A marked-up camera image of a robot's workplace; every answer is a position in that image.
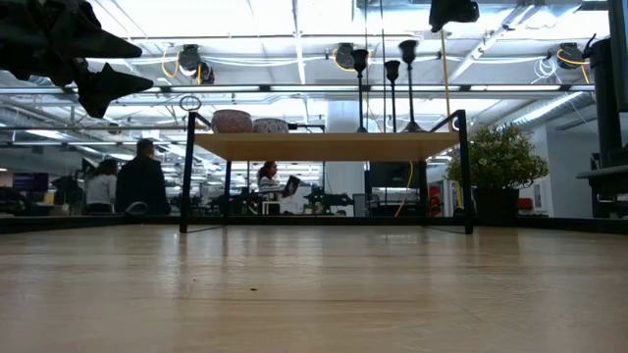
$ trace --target computer monitor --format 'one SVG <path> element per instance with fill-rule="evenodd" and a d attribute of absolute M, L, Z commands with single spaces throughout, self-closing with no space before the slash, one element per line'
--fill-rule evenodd
<path fill-rule="evenodd" d="M 13 173 L 13 188 L 24 192 L 47 192 L 48 174 Z"/>
<path fill-rule="evenodd" d="M 410 188 L 419 188 L 418 162 L 414 162 L 414 173 Z M 409 162 L 376 162 L 370 164 L 369 183 L 371 187 L 407 187 L 410 178 Z"/>

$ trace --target black metal frame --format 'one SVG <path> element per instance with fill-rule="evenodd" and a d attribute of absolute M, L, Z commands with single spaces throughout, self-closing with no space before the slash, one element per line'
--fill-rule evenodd
<path fill-rule="evenodd" d="M 187 146 L 185 153 L 185 167 L 183 170 L 183 197 L 182 197 L 182 215 L 180 217 L 179 229 L 181 233 L 188 232 L 187 226 L 190 223 L 189 217 L 189 191 L 191 186 L 191 171 L 192 171 L 192 163 L 193 163 L 193 148 L 194 148 L 194 127 L 196 119 L 202 120 L 203 123 L 209 124 L 205 121 L 200 115 L 195 112 L 190 112 L 187 118 Z M 439 122 L 436 126 L 434 126 L 430 132 L 422 132 L 422 133 L 437 133 L 438 129 L 442 126 L 448 124 L 454 119 L 458 119 L 459 122 L 459 131 L 458 131 L 458 139 L 460 143 L 460 162 L 462 166 L 462 198 L 464 201 L 464 218 L 460 219 L 431 219 L 427 217 L 421 217 L 416 219 L 406 219 L 406 218 L 381 218 L 381 219 L 371 219 L 371 218 L 334 218 L 332 221 L 326 220 L 325 218 L 316 218 L 316 217 L 285 217 L 285 218 L 274 218 L 274 217 L 232 217 L 230 215 L 230 205 L 229 199 L 231 196 L 231 178 L 232 178 L 232 161 L 227 161 L 227 169 L 225 173 L 225 197 L 224 202 L 225 205 L 223 207 L 223 217 L 222 221 L 219 222 L 219 225 L 228 226 L 228 225 L 253 225 L 253 224 L 264 224 L 264 225 L 322 225 L 327 224 L 329 222 L 334 225 L 341 226 L 372 226 L 372 225 L 399 225 L 399 226 L 408 226 L 408 225 L 416 225 L 416 226 L 464 226 L 465 234 L 473 233 L 473 202 L 471 199 L 471 172 L 469 167 L 469 145 L 467 140 L 467 119 L 466 112 L 464 110 L 455 111 L 452 115 L 447 117 L 446 119 Z M 420 202 L 426 210 L 427 216 L 427 205 L 429 202 L 428 198 L 428 184 L 427 184 L 427 163 L 422 161 L 418 166 L 418 173 L 421 177 L 421 185 L 420 185 Z"/>

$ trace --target red object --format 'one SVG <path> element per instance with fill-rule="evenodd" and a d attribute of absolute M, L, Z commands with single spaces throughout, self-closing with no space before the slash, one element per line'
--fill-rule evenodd
<path fill-rule="evenodd" d="M 533 210 L 534 209 L 531 198 L 520 198 L 518 207 L 519 207 L 519 210 Z"/>

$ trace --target table top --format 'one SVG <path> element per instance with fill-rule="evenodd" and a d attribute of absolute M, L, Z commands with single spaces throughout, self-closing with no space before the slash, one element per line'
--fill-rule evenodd
<path fill-rule="evenodd" d="M 422 161 L 458 143 L 455 132 L 198 133 L 196 144 L 228 161 Z"/>

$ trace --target ceiling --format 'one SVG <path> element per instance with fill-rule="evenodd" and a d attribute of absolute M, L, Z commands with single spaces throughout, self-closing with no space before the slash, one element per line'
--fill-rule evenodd
<path fill-rule="evenodd" d="M 339 43 L 353 43 L 371 51 L 365 83 L 385 83 L 383 62 L 399 59 L 398 44 L 407 39 L 419 41 L 418 59 L 413 65 L 414 84 L 443 84 L 444 60 L 440 59 L 439 34 L 430 33 L 429 2 L 416 0 L 89 0 L 104 29 L 127 39 L 143 50 L 139 59 L 108 60 L 117 71 L 144 76 L 159 86 L 195 85 L 175 71 L 177 53 L 184 44 L 200 45 L 200 53 L 213 68 L 216 85 L 258 84 L 356 84 L 356 73 L 339 69 L 334 50 Z M 479 1 L 481 18 L 474 24 L 445 26 L 446 68 L 449 84 L 554 84 L 584 83 L 580 70 L 540 70 L 548 52 L 555 55 L 560 43 L 575 42 L 582 50 L 597 34 L 608 35 L 608 13 L 590 10 L 579 0 L 547 0 L 547 6 L 516 8 L 514 1 Z M 500 30 L 513 11 L 521 23 L 509 22 L 509 30 Z M 93 70 L 104 61 L 89 60 Z M 406 70 L 397 84 L 408 82 Z M 0 87 L 46 86 L 18 81 L 0 72 Z M 278 117 L 297 123 L 324 124 L 329 116 L 328 103 L 354 100 L 333 93 L 203 93 L 200 113 L 208 118 L 215 110 L 237 108 L 254 118 Z M 126 97 L 125 106 L 114 102 L 105 120 L 87 117 L 74 95 L 1 94 L 0 124 L 5 126 L 174 126 L 182 123 L 185 112 L 179 108 L 180 94 L 148 93 Z M 375 131 L 384 128 L 384 100 L 373 95 L 366 102 L 368 122 Z M 454 96 L 451 111 L 466 109 L 475 122 L 498 121 L 499 114 L 512 113 L 534 102 L 527 96 L 492 95 Z M 387 114 L 391 100 L 387 101 Z M 442 94 L 415 97 L 417 121 L 432 125 L 446 115 Z M 497 108 L 497 104 L 508 110 Z M 397 99 L 397 115 L 407 119 L 407 99 Z M 182 131 L 157 132 L 168 140 L 184 140 Z M 140 138 L 141 131 L 112 135 L 106 131 L 69 133 L 77 139 L 128 141 Z M 0 137 L 43 139 L 28 133 Z M 120 147 L 96 147 L 105 153 L 132 153 Z M 199 158 L 216 161 L 211 154 L 197 149 Z"/>

